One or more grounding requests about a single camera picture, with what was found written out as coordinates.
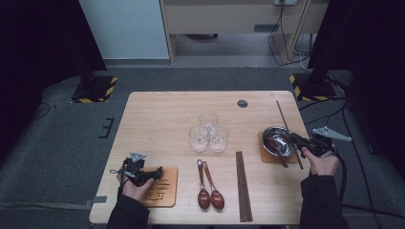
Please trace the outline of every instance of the wooden chopsticks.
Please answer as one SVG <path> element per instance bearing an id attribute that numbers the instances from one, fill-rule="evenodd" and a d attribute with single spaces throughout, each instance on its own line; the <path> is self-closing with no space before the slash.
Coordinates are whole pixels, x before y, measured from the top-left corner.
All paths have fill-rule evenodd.
<path id="1" fill-rule="evenodd" d="M 241 222 L 253 221 L 242 151 L 236 152 L 236 171 L 238 177 L 239 216 Z"/>

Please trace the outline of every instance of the chopsticks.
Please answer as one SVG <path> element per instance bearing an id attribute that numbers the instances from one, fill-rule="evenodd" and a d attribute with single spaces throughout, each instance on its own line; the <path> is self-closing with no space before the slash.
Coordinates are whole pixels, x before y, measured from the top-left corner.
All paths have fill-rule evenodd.
<path id="1" fill-rule="evenodd" d="M 286 119 L 284 118 L 283 111 L 281 111 L 281 107 L 280 107 L 280 104 L 279 104 L 278 100 L 276 100 L 276 102 L 277 102 L 277 106 L 279 108 L 281 117 L 283 118 L 284 126 L 286 127 L 286 130 L 287 130 L 287 135 L 289 137 L 289 129 L 288 129 L 288 125 L 286 123 Z M 294 145 L 294 154 L 297 157 L 298 163 L 300 164 L 300 168 L 303 170 L 304 167 L 303 167 L 303 164 L 301 162 L 300 156 L 298 155 L 297 149 L 295 148 L 295 145 Z"/>
<path id="2" fill-rule="evenodd" d="M 238 177 L 239 216 L 241 222 L 253 221 L 242 151 L 236 152 L 236 171 Z"/>

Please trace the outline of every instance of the wooden table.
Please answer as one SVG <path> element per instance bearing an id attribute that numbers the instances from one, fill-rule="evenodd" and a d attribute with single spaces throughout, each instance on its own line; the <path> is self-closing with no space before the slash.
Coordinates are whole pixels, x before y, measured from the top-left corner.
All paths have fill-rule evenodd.
<path id="1" fill-rule="evenodd" d="M 239 100 L 248 106 L 238 106 Z M 92 223 L 106 223 L 117 201 L 118 182 L 111 169 L 118 169 L 130 152 L 146 154 L 145 167 L 176 166 L 179 169 L 176 205 L 150 208 L 151 224 L 298 224 L 301 212 L 300 181 L 309 172 L 302 159 L 284 168 L 264 163 L 258 133 L 269 126 L 284 126 L 277 107 L 279 101 L 291 131 L 307 137 L 307 131 L 290 92 L 136 92 L 129 96 L 116 140 L 108 158 L 95 203 Z M 222 153 L 209 148 L 191 150 L 188 130 L 199 124 L 203 112 L 218 115 L 219 124 L 229 130 L 227 148 Z M 235 152 L 242 151 L 253 221 L 240 222 Z M 197 159 L 205 160 L 216 188 L 225 197 L 225 207 L 203 210 L 197 202 L 200 179 Z M 205 177 L 205 187 L 210 192 Z"/>

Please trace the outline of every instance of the floor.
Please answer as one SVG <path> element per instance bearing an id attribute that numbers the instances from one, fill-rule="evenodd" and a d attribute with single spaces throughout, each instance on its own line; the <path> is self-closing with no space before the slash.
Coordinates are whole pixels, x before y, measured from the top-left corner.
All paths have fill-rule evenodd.
<path id="1" fill-rule="evenodd" d="M 310 34 L 303 34 L 298 39 L 291 57 L 295 63 L 291 64 L 282 62 L 273 39 L 269 37 L 269 33 L 220 34 L 217 38 L 213 38 L 213 34 L 181 35 L 173 64 L 170 61 L 130 60 L 107 61 L 106 65 L 108 68 L 307 67 Z"/>

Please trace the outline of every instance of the hand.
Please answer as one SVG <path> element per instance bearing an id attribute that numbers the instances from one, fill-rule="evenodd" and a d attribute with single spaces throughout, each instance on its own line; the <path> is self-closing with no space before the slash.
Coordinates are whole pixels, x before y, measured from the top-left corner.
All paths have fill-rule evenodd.
<path id="1" fill-rule="evenodd" d="M 310 150 L 303 147 L 302 153 L 308 158 L 310 163 L 310 172 L 313 175 L 329 175 L 334 176 L 336 173 L 337 167 L 340 165 L 339 158 L 335 155 L 327 156 L 327 157 L 317 157 L 313 155 Z"/>
<path id="2" fill-rule="evenodd" d="M 124 187 L 122 188 L 122 194 L 128 198 L 133 198 L 137 201 L 141 201 L 146 191 L 152 186 L 154 180 L 148 179 L 142 186 L 137 187 L 131 180 L 128 180 L 127 176 L 117 175 L 118 181 L 121 181 L 123 177 Z"/>

